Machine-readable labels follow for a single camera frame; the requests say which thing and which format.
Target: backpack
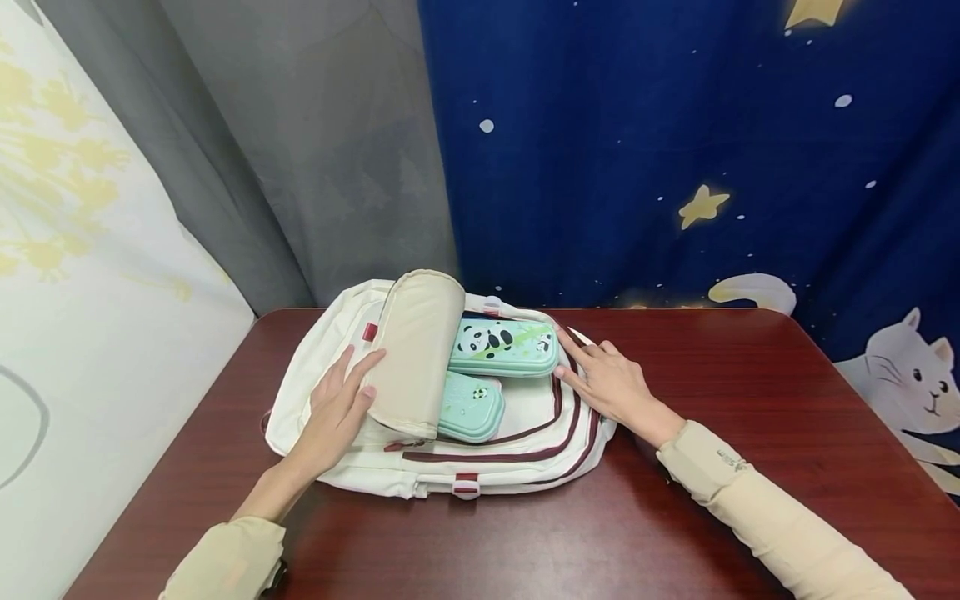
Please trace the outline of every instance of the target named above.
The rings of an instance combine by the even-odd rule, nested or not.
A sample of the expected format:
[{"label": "backpack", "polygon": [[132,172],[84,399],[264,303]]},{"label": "backpack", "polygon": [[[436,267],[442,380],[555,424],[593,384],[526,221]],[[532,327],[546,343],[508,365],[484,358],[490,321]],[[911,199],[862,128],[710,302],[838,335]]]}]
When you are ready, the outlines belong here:
[{"label": "backpack", "polygon": [[[347,344],[356,347],[353,364],[382,344],[387,358],[364,382],[376,387],[376,401],[356,442],[320,481],[382,496],[448,492],[474,499],[548,490],[596,467],[616,422],[552,374],[501,379],[505,410],[489,441],[437,438],[450,349],[461,317],[471,313],[554,323],[539,311],[467,294],[453,277],[433,271],[342,292],[294,353],[266,426],[268,445],[283,456],[290,451],[309,419],[310,392]],[[580,370],[562,348],[560,364]]]}]

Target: mint green pencil case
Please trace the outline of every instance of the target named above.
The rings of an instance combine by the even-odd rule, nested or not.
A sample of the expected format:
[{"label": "mint green pencil case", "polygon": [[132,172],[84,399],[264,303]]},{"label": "mint green pencil case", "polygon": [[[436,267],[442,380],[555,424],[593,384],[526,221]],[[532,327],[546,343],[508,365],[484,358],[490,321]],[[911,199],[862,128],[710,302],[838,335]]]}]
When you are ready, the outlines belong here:
[{"label": "mint green pencil case", "polygon": [[503,420],[505,403],[499,381],[446,372],[437,431],[470,444],[486,442]]},{"label": "mint green pencil case", "polygon": [[543,377],[560,362],[553,327],[538,321],[461,319],[450,371],[495,377]]}]

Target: dark red table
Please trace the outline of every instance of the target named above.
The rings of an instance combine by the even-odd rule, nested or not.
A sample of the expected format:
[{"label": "dark red table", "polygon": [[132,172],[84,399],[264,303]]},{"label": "dark red table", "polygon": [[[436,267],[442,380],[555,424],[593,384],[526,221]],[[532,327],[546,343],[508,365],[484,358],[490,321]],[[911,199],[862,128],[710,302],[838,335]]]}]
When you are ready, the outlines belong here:
[{"label": "dark red table", "polygon": [[[643,365],[655,394],[733,444],[918,598],[960,598],[960,512],[801,329],[764,310],[551,311]],[[260,433],[320,316],[261,319],[68,600],[155,600],[277,461]],[[405,501],[317,484],[290,515],[278,598],[767,598],[785,592],[621,430],[553,491]]]}]

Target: sleeve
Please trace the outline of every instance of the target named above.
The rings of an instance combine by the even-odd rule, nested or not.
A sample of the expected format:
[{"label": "sleeve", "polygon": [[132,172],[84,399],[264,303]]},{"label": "sleeve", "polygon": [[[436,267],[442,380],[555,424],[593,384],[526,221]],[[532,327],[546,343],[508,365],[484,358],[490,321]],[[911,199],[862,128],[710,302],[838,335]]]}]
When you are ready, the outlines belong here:
[{"label": "sleeve", "polygon": [[284,533],[252,516],[212,527],[174,571],[160,600],[255,600],[276,573]]},{"label": "sleeve", "polygon": [[700,423],[688,421],[657,457],[797,598],[912,598],[862,549]]}]

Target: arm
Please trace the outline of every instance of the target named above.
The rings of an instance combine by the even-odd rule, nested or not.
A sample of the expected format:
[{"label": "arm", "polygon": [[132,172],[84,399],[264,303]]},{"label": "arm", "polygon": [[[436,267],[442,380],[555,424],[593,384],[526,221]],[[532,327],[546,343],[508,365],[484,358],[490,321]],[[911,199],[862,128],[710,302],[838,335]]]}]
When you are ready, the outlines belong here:
[{"label": "arm", "polygon": [[372,352],[346,375],[353,348],[310,395],[310,420],[285,458],[267,469],[228,523],[209,529],[183,559],[160,600],[254,600],[273,581],[283,552],[279,523],[356,438],[375,390],[358,390],[383,358]]},{"label": "arm", "polygon": [[863,550],[700,423],[687,421],[657,456],[797,598],[911,597]]},{"label": "arm", "polygon": [[893,577],[821,518],[758,473],[733,448],[657,400],[643,370],[610,342],[579,348],[558,337],[584,368],[557,376],[604,416],[659,449],[660,461],[693,499],[733,529],[740,541],[797,598],[910,598]]}]

